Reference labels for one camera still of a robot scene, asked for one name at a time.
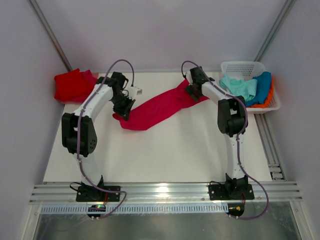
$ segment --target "table surface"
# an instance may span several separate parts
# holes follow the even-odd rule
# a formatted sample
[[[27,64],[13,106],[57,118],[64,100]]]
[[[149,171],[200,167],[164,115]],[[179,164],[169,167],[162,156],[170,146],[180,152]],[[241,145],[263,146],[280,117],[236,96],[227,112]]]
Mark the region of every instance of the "table surface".
[[[131,74],[124,74],[129,80]],[[218,80],[221,73],[209,73]],[[134,85],[143,90],[133,108],[182,81],[181,73],[136,73]],[[79,105],[66,104],[64,113]],[[182,109],[146,131],[122,129],[107,103],[94,122],[95,161],[105,182],[225,181],[227,153],[217,125],[218,107],[210,100]],[[244,136],[244,166],[261,182],[271,181],[268,162],[253,114]],[[81,181],[76,160],[62,146],[61,122],[52,147],[44,182]]]

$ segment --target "gray wall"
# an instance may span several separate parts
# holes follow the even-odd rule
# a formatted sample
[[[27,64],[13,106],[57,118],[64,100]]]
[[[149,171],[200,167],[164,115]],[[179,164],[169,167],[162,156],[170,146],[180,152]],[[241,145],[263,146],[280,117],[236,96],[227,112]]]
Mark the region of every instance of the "gray wall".
[[[37,0],[73,68],[205,69],[253,60],[284,0]],[[128,70],[125,64],[115,67]]]
[[[0,5],[0,238],[14,240],[59,123],[53,77],[66,69],[26,0]]]
[[[296,180],[320,226],[320,1],[298,0],[262,62],[282,106],[267,119],[289,180]]]

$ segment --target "mint green cloth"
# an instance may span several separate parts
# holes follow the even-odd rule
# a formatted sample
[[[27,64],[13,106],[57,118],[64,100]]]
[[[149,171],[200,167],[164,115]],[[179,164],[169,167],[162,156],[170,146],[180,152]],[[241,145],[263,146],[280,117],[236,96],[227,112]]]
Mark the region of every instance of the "mint green cloth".
[[[256,96],[257,82],[257,79],[237,80],[230,78],[227,74],[224,74],[224,77],[219,80],[220,87],[228,88],[235,96],[243,96],[245,101],[250,101]]]

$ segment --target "cloth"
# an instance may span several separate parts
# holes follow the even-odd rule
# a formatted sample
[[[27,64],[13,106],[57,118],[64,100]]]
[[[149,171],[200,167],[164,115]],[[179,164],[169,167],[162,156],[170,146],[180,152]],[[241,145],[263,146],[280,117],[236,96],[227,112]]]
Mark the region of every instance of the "cloth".
[[[270,90],[269,90],[268,96],[266,97],[266,100],[264,101],[264,103],[263,104],[254,104],[254,105],[250,106],[249,108],[262,108],[262,109],[267,108],[269,106],[269,104],[271,103],[273,95],[274,95],[274,77],[272,76]]]
[[[256,95],[252,100],[245,102],[247,107],[255,104],[264,104],[268,97],[272,82],[272,75],[268,71],[264,71],[261,75],[253,78],[257,80]]]
[[[230,93],[235,96],[243,96],[245,101],[250,101],[256,96],[257,80],[251,79],[245,81],[244,79],[237,80],[230,78],[227,74],[219,80],[220,87],[228,88]]]
[[[62,103],[83,103],[97,82],[90,70],[79,69],[54,77],[56,92],[54,98]]]
[[[145,131],[171,117],[179,110],[190,108],[208,99],[202,96],[198,101],[194,101],[185,91],[188,85],[189,82],[185,79],[176,88],[151,98],[133,109],[128,121],[125,121],[116,113],[113,114],[113,117],[120,121],[120,125],[124,129]]]

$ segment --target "laundry basket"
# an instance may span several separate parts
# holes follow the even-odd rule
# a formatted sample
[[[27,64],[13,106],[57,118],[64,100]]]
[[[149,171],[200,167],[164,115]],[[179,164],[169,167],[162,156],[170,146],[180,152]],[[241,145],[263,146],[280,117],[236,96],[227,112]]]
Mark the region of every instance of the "laundry basket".
[[[250,80],[253,77],[261,75],[266,71],[265,66],[258,61],[225,61],[221,64],[222,73],[227,73],[232,79]],[[247,107],[248,114],[264,114],[272,110],[278,110],[281,104],[276,93],[273,89],[272,100],[266,108]]]

